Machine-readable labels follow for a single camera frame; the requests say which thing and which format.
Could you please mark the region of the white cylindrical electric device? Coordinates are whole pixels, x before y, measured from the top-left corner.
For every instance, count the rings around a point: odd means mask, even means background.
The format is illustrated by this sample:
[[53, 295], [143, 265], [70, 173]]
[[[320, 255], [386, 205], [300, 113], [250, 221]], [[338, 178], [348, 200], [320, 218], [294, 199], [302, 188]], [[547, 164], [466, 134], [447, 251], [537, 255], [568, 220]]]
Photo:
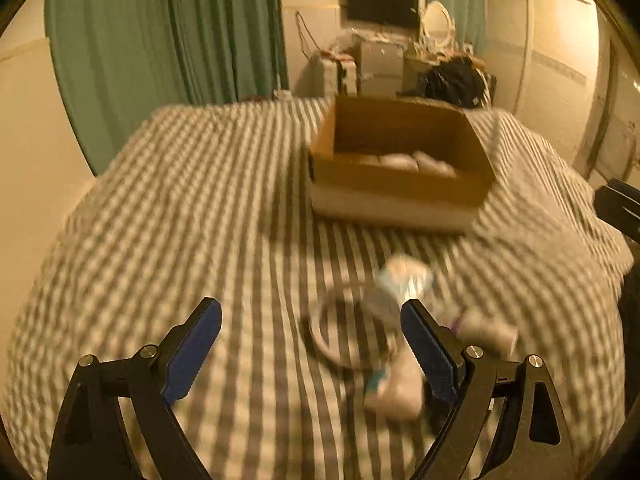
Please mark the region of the white cylindrical electric device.
[[424, 374], [407, 341], [401, 341], [394, 356], [371, 376], [363, 405], [396, 422], [410, 422], [422, 413]]

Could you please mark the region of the white sock with blue trim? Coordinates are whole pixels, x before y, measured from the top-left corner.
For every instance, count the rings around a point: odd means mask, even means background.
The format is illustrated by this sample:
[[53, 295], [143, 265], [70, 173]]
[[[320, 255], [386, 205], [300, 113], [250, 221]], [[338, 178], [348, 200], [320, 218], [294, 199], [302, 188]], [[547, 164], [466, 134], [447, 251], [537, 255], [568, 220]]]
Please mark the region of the white sock with blue trim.
[[443, 160], [434, 159], [424, 152], [416, 151], [413, 154], [392, 153], [385, 155], [368, 155], [357, 153], [337, 153], [334, 159], [339, 162], [352, 162], [353, 164], [385, 167], [402, 171], [422, 172], [441, 178], [456, 178], [457, 170]]

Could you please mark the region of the blue floral tissue pack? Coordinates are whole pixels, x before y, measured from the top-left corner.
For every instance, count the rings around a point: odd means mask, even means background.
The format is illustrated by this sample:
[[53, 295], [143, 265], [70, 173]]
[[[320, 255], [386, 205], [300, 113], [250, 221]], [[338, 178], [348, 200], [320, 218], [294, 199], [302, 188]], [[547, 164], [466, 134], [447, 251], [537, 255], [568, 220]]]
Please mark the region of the blue floral tissue pack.
[[363, 296], [364, 306], [387, 327], [399, 325], [402, 305], [419, 299], [433, 283], [430, 267], [405, 254], [395, 254], [386, 260], [372, 285]]

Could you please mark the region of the black clothes on chair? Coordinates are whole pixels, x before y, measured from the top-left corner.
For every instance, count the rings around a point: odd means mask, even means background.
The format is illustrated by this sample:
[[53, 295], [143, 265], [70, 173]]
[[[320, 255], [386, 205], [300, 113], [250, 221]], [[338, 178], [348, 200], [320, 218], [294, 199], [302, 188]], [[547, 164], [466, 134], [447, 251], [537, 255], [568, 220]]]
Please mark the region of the black clothes on chair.
[[468, 56], [455, 56], [428, 70], [421, 81], [424, 98], [446, 102], [456, 107], [490, 107], [487, 78]]

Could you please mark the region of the brown cardboard box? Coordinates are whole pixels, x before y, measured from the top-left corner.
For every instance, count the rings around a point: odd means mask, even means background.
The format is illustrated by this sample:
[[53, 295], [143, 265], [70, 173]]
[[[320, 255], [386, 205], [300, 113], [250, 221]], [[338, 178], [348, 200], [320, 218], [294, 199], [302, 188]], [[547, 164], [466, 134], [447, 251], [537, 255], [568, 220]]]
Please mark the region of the brown cardboard box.
[[[456, 178], [339, 162], [337, 153], [421, 151]], [[312, 209], [332, 219], [431, 232], [465, 231], [496, 180], [468, 113], [442, 101], [336, 96], [309, 147]]]

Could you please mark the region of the white oval vanity mirror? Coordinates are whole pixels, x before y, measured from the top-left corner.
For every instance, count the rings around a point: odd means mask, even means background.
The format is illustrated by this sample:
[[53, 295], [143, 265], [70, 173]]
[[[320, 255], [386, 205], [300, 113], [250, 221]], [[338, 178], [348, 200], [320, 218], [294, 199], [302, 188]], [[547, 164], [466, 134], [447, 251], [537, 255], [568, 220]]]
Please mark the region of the white oval vanity mirror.
[[431, 53], [444, 52], [454, 45], [456, 25], [446, 6], [439, 1], [427, 3], [421, 15], [421, 41]]

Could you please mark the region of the checkered bed cover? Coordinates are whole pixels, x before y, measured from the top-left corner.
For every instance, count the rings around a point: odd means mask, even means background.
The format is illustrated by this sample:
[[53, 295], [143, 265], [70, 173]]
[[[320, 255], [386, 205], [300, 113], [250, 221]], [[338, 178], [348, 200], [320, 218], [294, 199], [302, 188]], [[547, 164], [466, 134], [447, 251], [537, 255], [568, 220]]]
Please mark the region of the checkered bed cover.
[[578, 474], [625, 419], [617, 301], [634, 259], [592, 208], [592, 188], [502, 110], [469, 121], [497, 180], [471, 231], [437, 236], [324, 220], [306, 151], [323, 100], [166, 106], [138, 129], [70, 215], [9, 348], [2, 418], [35, 478], [46, 474], [78, 359], [126, 359], [204, 297], [222, 331], [175, 412], [221, 479], [403, 479], [433, 442], [425, 419], [389, 422], [366, 380], [314, 351], [305, 321], [328, 287], [373, 278], [404, 252], [434, 274], [435, 318], [475, 309], [514, 325], [518, 356], [548, 363]]

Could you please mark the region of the silver mini fridge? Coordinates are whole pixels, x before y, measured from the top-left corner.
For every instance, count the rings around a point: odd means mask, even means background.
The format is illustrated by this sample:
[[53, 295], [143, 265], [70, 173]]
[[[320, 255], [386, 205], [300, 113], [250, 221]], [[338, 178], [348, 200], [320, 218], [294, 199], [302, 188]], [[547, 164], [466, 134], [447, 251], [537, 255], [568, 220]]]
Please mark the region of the silver mini fridge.
[[360, 96], [391, 96], [401, 92], [404, 49], [399, 44], [361, 41], [356, 51]]

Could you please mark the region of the white suitcase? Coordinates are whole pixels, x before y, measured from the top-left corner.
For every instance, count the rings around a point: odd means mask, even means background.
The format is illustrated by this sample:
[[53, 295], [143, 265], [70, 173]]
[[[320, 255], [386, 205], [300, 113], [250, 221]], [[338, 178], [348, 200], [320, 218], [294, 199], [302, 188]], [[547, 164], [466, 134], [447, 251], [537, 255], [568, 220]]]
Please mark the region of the white suitcase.
[[317, 88], [322, 96], [356, 96], [357, 65], [349, 54], [322, 53], [317, 62]]

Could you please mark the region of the black wall television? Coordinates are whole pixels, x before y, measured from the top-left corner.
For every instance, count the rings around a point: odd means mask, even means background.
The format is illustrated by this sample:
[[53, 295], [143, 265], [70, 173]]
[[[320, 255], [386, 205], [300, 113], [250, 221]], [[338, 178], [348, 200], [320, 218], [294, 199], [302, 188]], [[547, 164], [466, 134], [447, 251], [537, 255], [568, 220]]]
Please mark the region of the black wall television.
[[420, 0], [346, 0], [349, 21], [418, 29]]

